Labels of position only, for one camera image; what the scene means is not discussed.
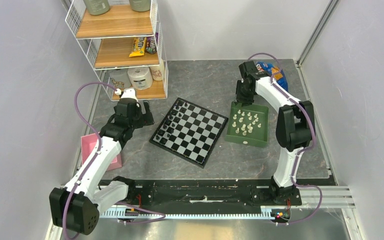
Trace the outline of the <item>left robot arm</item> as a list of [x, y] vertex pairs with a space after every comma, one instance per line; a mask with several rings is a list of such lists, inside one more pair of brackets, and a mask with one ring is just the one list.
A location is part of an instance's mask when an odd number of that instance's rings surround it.
[[132, 204], [137, 191], [127, 183], [113, 180], [96, 190], [113, 159], [121, 153], [136, 129], [154, 124], [148, 102], [139, 103], [134, 88], [117, 89], [120, 99], [114, 114], [97, 134], [97, 143], [74, 177], [64, 187], [49, 194], [51, 219], [63, 233], [89, 235], [97, 226], [100, 214], [115, 203]]

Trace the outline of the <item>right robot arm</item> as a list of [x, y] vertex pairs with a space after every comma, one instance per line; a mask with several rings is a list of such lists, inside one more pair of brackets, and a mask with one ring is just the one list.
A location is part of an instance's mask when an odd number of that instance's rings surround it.
[[280, 205], [293, 196], [297, 189], [297, 169], [302, 155], [316, 143], [314, 106], [301, 101], [281, 87], [274, 76], [258, 70], [253, 61], [239, 65], [241, 80], [236, 84], [236, 101], [254, 103], [254, 96], [263, 97], [277, 112], [275, 137], [280, 145], [280, 156], [275, 173], [270, 179], [269, 200]]

